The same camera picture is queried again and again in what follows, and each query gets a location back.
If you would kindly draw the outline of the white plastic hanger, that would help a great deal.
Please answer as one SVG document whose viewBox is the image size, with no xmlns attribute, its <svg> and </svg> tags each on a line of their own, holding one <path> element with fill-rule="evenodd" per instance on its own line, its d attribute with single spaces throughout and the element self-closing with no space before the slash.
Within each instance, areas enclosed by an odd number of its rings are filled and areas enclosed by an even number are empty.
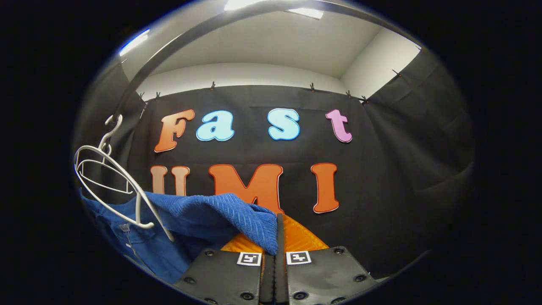
<svg viewBox="0 0 542 305">
<path fill-rule="evenodd" d="M 99 160 L 94 160 L 94 159 L 80 160 L 80 155 L 81 155 L 81 153 L 83 151 L 94 152 L 94 153 L 98 154 L 101 157 L 101 160 L 100 161 Z M 124 190 L 123 189 L 114 189 L 114 188 L 112 188 L 110 186 L 103 185 L 102 183 L 99 183 L 99 182 L 87 177 L 84 174 L 84 166 L 86 164 L 97 164 L 97 165 L 99 165 L 101 167 L 107 168 L 110 171 L 115 172 L 116 174 L 122 176 L 124 178 L 124 183 L 125 183 Z M 87 187 L 87 182 L 90 182 L 91 184 L 93 184 L 95 186 L 99 186 L 99 187 L 101 187 L 103 189 L 106 189 L 106 190 L 109 190 L 109 191 L 114 191 L 116 193 L 121 193 L 121 194 L 125 194 L 125 195 L 129 195 L 129 194 L 134 193 L 133 183 L 132 183 L 131 179 L 128 178 L 128 174 L 126 173 L 124 168 L 122 168 L 122 166 L 120 166 L 118 164 L 118 162 L 116 162 L 110 156 L 110 152 L 104 152 L 104 151 L 102 151 L 101 149 L 99 149 L 97 147 L 93 147 L 93 146 L 90 146 L 90 145 L 83 145 L 83 146 L 79 147 L 79 149 L 76 151 L 76 153 L 74 155 L 74 170 L 75 170 L 76 176 L 79 178 L 80 182 L 87 188 L 88 191 L 89 191 L 89 187 Z"/>
<path fill-rule="evenodd" d="M 98 144 L 97 147 L 91 146 L 91 145 L 83 145 L 83 146 L 79 147 L 75 151 L 74 158 L 73 158 L 73 167 L 74 167 L 74 172 L 76 173 L 77 178 L 79 178 L 79 181 L 81 182 L 83 187 L 85 187 L 85 189 L 87 189 L 87 191 L 90 193 L 90 195 L 94 199 L 96 199 L 96 201 L 98 203 L 100 203 L 101 206 L 103 206 L 107 210 L 113 212 L 116 216 L 122 218 L 122 220 L 125 220 L 126 222 L 128 222 L 130 224 L 133 224 L 133 225 L 137 226 L 138 228 L 151 229 L 151 228 L 153 228 L 155 226 L 155 224 L 153 222 L 143 223 L 141 221 L 141 216 L 142 216 L 142 214 L 141 214 L 142 204 L 141 203 L 144 202 L 147 205 L 147 207 L 149 208 L 149 210 L 151 211 L 151 213 L 154 215 L 156 220 L 158 221 L 160 227 L 162 228 L 162 230 L 166 234 L 166 237 L 168 237 L 169 241 L 174 242 L 175 241 L 174 236 L 172 235 L 170 230 L 165 227 L 164 222 L 161 220 L 161 217 L 160 217 L 157 209 L 155 208 L 153 203 L 151 203 L 151 201 L 149 200 L 148 196 L 143 191 L 141 186 L 138 184 L 138 182 L 136 180 L 134 180 L 134 178 L 127 172 L 127 170 L 125 170 L 120 164 L 118 164 L 118 162 L 116 162 L 116 160 L 114 160 L 114 158 L 112 158 L 112 156 L 111 156 L 112 148 L 111 148 L 110 144 L 107 144 L 107 141 L 110 140 L 112 135 L 114 135 L 118 131 L 120 126 L 122 125 L 123 116 L 121 114 L 112 115 L 109 118 L 107 118 L 107 120 L 105 122 L 105 125 L 113 123 L 113 122 L 115 122 L 114 127 L 112 127 L 112 129 L 110 131 L 108 131 L 108 133 L 105 133 L 103 135 L 103 137 L 101 138 L 100 143 Z M 93 159 L 81 159 L 80 155 L 81 155 L 81 153 L 83 151 L 94 152 L 94 153 L 98 154 L 101 157 L 101 160 L 99 161 L 99 160 L 93 160 Z M 88 163 L 90 163 L 90 164 L 98 164 L 98 165 L 100 165 L 102 167 L 105 167 L 105 168 L 107 168 L 109 170 L 112 170 L 116 174 L 120 175 L 125 180 L 126 190 L 123 191 L 123 190 L 120 190 L 120 189 L 113 189 L 112 187 L 105 186 L 105 185 L 103 185 L 103 184 L 101 184 L 99 182 L 93 181 L 91 178 L 86 177 L 84 175 L 84 165 L 88 164 Z M 129 191 L 129 189 L 132 188 L 133 192 L 135 193 L 135 199 L 136 199 L 135 211 L 134 211 L 135 212 L 135 218 L 132 219 L 132 218 L 130 218 L 130 217 L 116 211 L 112 207 L 110 207 L 110 205 L 105 203 L 99 196 L 97 196 L 89 188 L 89 186 L 87 185 L 87 182 L 91 182 L 92 184 L 103 187 L 104 189 L 108 189 L 108 190 L 115 191 L 115 192 L 122 193 L 122 194 L 131 194 L 132 192 Z"/>
</svg>

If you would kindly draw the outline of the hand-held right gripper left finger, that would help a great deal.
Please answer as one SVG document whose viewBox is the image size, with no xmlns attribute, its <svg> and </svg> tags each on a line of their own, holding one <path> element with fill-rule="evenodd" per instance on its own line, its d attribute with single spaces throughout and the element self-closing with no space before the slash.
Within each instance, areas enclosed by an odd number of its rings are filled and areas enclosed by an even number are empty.
<svg viewBox="0 0 542 305">
<path fill-rule="evenodd" d="M 206 305 L 275 305 L 274 263 L 239 233 L 219 250 L 203 249 L 174 287 Z"/>
</svg>

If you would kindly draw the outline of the large ceiling light panel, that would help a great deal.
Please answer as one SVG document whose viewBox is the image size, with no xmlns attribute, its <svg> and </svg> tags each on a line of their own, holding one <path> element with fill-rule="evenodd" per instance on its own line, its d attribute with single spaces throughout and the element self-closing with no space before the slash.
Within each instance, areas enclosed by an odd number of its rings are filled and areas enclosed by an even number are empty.
<svg viewBox="0 0 542 305">
<path fill-rule="evenodd" d="M 224 5 L 224 11 L 233 11 L 238 8 L 244 8 L 246 6 L 256 4 L 259 2 L 265 2 L 265 1 L 273 1 L 273 0 L 227 0 L 226 4 Z M 291 8 L 287 10 L 287 12 L 307 16 L 312 19 L 320 20 L 324 12 L 320 10 L 316 10 L 313 8 Z"/>
</svg>

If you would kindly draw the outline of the black clothes rail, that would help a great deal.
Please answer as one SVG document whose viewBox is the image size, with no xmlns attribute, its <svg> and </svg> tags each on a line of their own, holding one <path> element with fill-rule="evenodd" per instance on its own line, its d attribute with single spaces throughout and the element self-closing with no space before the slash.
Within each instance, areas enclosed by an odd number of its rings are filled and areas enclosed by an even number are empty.
<svg viewBox="0 0 542 305">
<path fill-rule="evenodd" d="M 398 33 L 400 36 L 414 42 L 415 45 L 426 48 L 423 41 L 413 36 L 407 30 L 402 29 L 395 23 L 392 23 L 385 17 L 378 15 L 375 12 L 366 10 L 365 8 L 351 8 L 337 3 L 332 3 L 325 0 L 266 0 L 263 2 L 250 4 L 244 8 L 237 8 L 229 12 L 221 12 L 220 14 L 205 20 L 196 26 L 188 29 L 184 33 L 172 38 L 168 43 L 165 43 L 135 74 L 130 81 L 128 87 L 124 90 L 119 102 L 112 115 L 112 121 L 119 124 L 120 116 L 128 101 L 135 95 L 137 88 L 146 80 L 151 72 L 153 72 L 166 59 L 170 58 L 174 53 L 186 47 L 188 44 L 203 37 L 207 33 L 222 28 L 226 25 L 238 22 L 249 17 L 259 16 L 270 12 L 286 11 L 291 8 L 315 8 L 324 12 L 335 12 L 341 15 L 352 16 L 357 19 L 366 20 L 382 26 L 388 30 Z"/>
</svg>

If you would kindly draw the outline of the black backdrop cloth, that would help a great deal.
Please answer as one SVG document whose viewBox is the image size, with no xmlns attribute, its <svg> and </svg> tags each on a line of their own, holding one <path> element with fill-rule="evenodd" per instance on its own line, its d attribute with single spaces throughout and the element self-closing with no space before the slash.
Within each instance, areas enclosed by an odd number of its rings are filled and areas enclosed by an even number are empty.
<svg viewBox="0 0 542 305">
<path fill-rule="evenodd" d="M 291 217 L 328 247 L 346 247 L 372 276 L 388 277 L 432 249 L 449 226 L 472 185 L 476 150 L 465 99 L 436 55 L 415 48 L 392 71 L 401 77 L 368 104 L 283 86 L 149 100 L 136 91 L 107 144 L 145 193 L 235 194 Z M 96 199 L 73 158 L 114 127 L 105 125 L 113 95 L 94 88 L 88 102 L 70 168 L 95 224 L 83 197 Z M 124 179 L 107 168 L 86 164 L 84 174 L 124 190 Z"/>
</svg>

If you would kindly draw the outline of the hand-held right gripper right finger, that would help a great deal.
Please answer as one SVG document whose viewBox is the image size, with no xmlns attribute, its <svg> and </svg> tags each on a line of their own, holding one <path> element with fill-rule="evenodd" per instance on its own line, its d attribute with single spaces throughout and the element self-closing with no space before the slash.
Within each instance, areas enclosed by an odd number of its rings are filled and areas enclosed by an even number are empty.
<svg viewBox="0 0 542 305">
<path fill-rule="evenodd" d="M 277 216 L 277 245 L 277 305 L 344 305 L 378 286 L 346 247 L 328 247 L 283 213 Z"/>
</svg>

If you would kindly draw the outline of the blue corduroy jacket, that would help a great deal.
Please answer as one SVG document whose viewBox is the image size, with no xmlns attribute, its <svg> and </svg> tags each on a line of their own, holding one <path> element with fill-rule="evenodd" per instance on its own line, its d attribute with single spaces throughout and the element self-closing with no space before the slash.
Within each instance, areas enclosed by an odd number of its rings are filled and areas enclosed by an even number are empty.
<svg viewBox="0 0 542 305">
<path fill-rule="evenodd" d="M 146 195 L 161 218 L 159 223 L 147 204 L 142 204 L 141 221 L 152 222 L 152 228 L 140 228 L 122 218 L 135 218 L 135 199 L 107 207 L 86 197 L 83 202 L 116 251 L 165 282 L 174 284 L 203 249 L 219 250 L 239 233 L 267 253 L 277 253 L 277 217 L 265 207 L 245 203 L 231 193 Z"/>
</svg>

